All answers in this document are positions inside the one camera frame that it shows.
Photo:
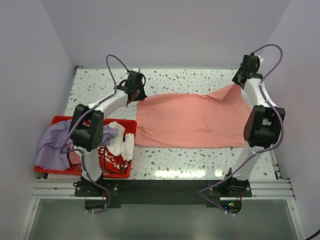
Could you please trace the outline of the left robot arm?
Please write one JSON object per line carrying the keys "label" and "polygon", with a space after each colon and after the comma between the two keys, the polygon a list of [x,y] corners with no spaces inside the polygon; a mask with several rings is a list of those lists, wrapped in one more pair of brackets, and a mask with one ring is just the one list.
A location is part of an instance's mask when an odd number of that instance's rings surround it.
{"label": "left robot arm", "polygon": [[114,87],[114,91],[90,105],[76,106],[68,133],[74,150],[80,153],[84,189],[92,196],[99,196],[105,188],[99,164],[99,146],[103,141],[104,120],[117,109],[131,102],[144,100],[146,77],[138,71],[129,70],[127,79]]}

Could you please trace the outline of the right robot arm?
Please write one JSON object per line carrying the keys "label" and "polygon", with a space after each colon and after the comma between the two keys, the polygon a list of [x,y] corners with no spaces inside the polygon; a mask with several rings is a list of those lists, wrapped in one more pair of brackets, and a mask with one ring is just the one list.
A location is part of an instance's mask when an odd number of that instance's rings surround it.
{"label": "right robot arm", "polygon": [[220,197],[252,196],[249,179],[254,166],[263,153],[282,139],[286,111],[277,107],[266,90],[263,75],[258,72],[262,61],[254,53],[245,55],[232,79],[247,94],[252,110],[244,126],[245,146],[240,157],[223,183],[213,188]]}

